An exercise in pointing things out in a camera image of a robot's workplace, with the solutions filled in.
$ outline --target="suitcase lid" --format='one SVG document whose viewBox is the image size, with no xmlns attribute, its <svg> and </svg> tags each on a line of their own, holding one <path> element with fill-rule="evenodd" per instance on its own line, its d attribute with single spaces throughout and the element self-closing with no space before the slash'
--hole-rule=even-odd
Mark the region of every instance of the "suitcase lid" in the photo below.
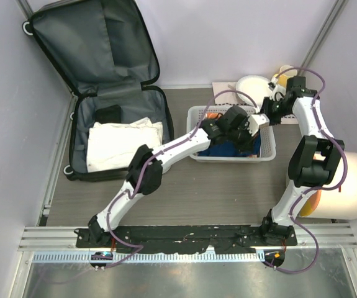
<svg viewBox="0 0 357 298">
<path fill-rule="evenodd" d="M 153 84 L 160 74 L 134 0 L 60 1 L 29 20 L 48 59 L 77 96 Z"/>
</svg>

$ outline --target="open suitcase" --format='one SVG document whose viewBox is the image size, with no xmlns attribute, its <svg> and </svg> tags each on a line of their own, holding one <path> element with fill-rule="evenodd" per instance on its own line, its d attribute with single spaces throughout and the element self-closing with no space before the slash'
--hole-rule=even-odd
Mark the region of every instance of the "open suitcase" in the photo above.
<svg viewBox="0 0 357 298">
<path fill-rule="evenodd" d="M 99 109 L 119 105 L 121 122 L 144 117 L 162 121 L 163 143 L 174 138 L 164 92 L 151 86 L 160 67 L 134 0 L 60 1 L 43 7 L 24 31 L 33 35 L 53 66 L 78 97 L 73 115 L 69 180 L 103 181 L 122 169 L 88 173 L 89 129 Z"/>
</svg>

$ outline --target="white cylinder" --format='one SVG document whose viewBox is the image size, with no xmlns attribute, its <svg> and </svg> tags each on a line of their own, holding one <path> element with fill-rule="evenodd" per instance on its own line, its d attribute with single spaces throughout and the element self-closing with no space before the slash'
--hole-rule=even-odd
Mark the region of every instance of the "white cylinder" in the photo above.
<svg viewBox="0 0 357 298">
<path fill-rule="evenodd" d="M 314 194 L 302 208 L 300 216 L 319 219 L 357 219 L 357 153 L 345 152 L 345 155 L 348 160 L 345 182 L 339 189 L 319 191 Z M 341 160 L 333 181 L 326 186 L 337 185 L 342 174 Z"/>
</svg>

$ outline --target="white plate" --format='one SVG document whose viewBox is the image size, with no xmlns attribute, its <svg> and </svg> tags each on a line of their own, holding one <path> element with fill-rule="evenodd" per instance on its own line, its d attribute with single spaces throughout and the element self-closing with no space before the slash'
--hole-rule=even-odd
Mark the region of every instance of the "white plate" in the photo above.
<svg viewBox="0 0 357 298">
<path fill-rule="evenodd" d="M 236 90 L 249 95 L 260 109 L 263 105 L 264 97 L 270 96 L 272 93 L 268 86 L 269 82 L 270 80 L 263 76 L 244 76 L 236 83 Z M 238 95 L 242 101 L 253 106 L 253 103 L 246 96 Z"/>
</svg>

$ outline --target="wooden tabletop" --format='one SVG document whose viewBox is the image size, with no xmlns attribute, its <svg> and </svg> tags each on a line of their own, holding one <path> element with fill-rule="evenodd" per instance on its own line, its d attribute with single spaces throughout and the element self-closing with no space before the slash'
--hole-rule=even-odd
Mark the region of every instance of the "wooden tabletop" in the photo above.
<svg viewBox="0 0 357 298">
<path fill-rule="evenodd" d="M 166 90 L 175 136 L 186 133 L 192 106 L 203 106 L 211 89 Z M 289 160 L 301 135 L 298 125 L 273 127 L 277 155 L 272 161 L 198 163 L 191 158 L 176 163 L 163 175 L 160 188 L 139 200 L 122 225 L 260 224 L 281 198 Z M 68 164 L 68 148 L 62 168 Z M 101 183 L 69 181 L 60 170 L 48 226 L 83 226 L 116 195 L 122 180 Z"/>
</svg>

